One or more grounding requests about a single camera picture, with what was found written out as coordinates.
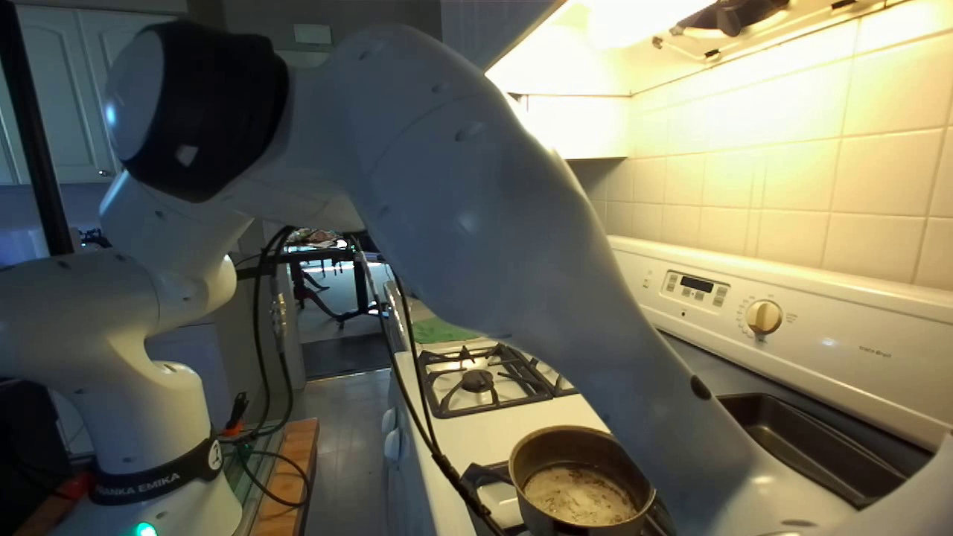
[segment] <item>stove knob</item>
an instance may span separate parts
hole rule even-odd
[[[782,310],[776,299],[759,298],[759,299],[747,304],[747,310],[744,310],[744,325],[753,331],[753,337],[775,334],[779,326],[779,320],[782,320]]]

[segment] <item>stovetop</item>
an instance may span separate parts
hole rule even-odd
[[[465,416],[577,392],[546,359],[504,343],[422,347],[416,356],[435,416]]]

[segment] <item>white tile wall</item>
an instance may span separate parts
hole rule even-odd
[[[622,192],[596,198],[626,235],[953,291],[951,0],[701,72],[631,110]]]

